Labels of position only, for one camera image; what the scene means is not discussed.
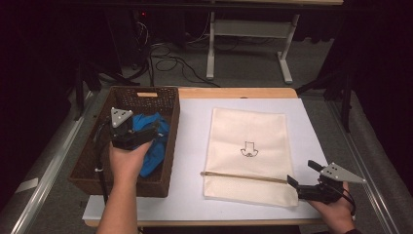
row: black device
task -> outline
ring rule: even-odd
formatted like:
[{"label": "black device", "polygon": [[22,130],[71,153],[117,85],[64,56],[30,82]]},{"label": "black device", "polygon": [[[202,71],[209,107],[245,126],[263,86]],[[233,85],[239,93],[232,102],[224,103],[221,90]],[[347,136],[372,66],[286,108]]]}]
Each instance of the black device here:
[{"label": "black device", "polygon": [[159,135],[158,122],[153,123],[148,128],[134,131],[132,115],[133,112],[131,110],[122,110],[112,107],[110,134],[114,147],[133,150],[139,145],[149,142]]},{"label": "black device", "polygon": [[344,194],[346,190],[343,187],[343,181],[366,183],[364,178],[354,175],[334,163],[331,163],[327,167],[323,167],[320,164],[309,160],[308,166],[320,173],[319,184],[300,185],[297,180],[289,175],[287,176],[287,183],[297,190],[299,199],[319,201],[329,204],[337,202],[340,198],[344,197],[352,203],[354,207],[356,206],[350,193],[348,193],[348,195]]}]

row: human arm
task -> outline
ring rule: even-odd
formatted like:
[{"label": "human arm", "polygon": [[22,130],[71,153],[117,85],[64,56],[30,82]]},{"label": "human arm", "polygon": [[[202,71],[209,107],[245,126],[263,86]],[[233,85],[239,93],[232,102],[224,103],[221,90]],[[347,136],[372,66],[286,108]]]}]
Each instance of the human arm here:
[{"label": "human arm", "polygon": [[[343,182],[343,187],[349,191],[347,182]],[[316,201],[307,202],[319,211],[331,234],[344,234],[356,228],[351,215],[352,205],[346,199],[340,198],[328,205]]]},{"label": "human arm", "polygon": [[133,151],[109,146],[113,188],[102,215],[97,233],[137,233],[136,180],[143,158],[151,142]]}]

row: folded white cloth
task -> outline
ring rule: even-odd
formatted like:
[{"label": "folded white cloth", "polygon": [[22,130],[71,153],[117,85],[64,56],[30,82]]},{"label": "folded white cloth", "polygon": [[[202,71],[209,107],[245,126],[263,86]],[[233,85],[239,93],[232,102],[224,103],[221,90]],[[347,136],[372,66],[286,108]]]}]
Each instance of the folded white cloth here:
[{"label": "folded white cloth", "polygon": [[297,206],[287,175],[293,170],[284,114],[213,109],[204,171],[207,198]]}]

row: brown basket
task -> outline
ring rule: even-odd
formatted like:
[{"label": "brown basket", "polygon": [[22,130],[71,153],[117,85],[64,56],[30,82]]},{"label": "brown basket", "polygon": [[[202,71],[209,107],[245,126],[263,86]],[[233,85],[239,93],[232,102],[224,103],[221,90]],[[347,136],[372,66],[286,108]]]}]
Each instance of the brown basket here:
[{"label": "brown basket", "polygon": [[[150,176],[139,177],[136,184],[136,195],[139,197],[167,197],[180,112],[179,94],[176,88],[112,87],[86,145],[70,174],[69,181],[89,195],[102,195],[98,175],[94,171],[96,153],[93,140],[98,126],[107,116],[110,116],[112,107],[132,110],[134,114],[152,115],[159,112],[170,124],[164,161]],[[106,187],[110,192],[113,186],[113,175],[110,170],[107,149],[110,141],[109,128],[103,128],[100,138],[101,142],[106,145],[101,155],[101,161]]]}]

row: blue fabric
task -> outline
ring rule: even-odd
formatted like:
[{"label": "blue fabric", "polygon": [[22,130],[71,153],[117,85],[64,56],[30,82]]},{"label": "blue fabric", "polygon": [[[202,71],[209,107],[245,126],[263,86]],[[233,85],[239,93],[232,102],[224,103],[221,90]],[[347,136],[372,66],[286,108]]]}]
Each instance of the blue fabric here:
[{"label": "blue fabric", "polygon": [[146,152],[145,158],[143,159],[142,170],[140,170],[140,176],[142,177],[149,176],[164,160],[165,144],[168,141],[169,134],[169,124],[158,112],[149,116],[143,114],[133,116],[134,131],[148,128],[156,121],[159,122],[158,134],[162,136],[156,137],[153,140],[151,147],[148,149],[148,152]]}]

